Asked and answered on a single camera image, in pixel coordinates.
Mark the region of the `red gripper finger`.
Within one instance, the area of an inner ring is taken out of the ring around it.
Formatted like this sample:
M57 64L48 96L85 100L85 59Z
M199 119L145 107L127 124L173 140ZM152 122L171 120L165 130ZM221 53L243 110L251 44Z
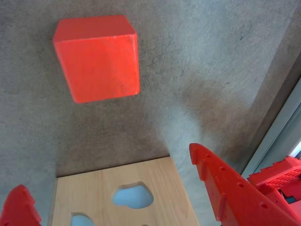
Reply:
M41 217L35 200L24 185L18 185L8 194L0 216L1 226L40 226Z
M223 226L299 226L301 161L286 157L244 179L201 144L189 146L191 162L205 183Z

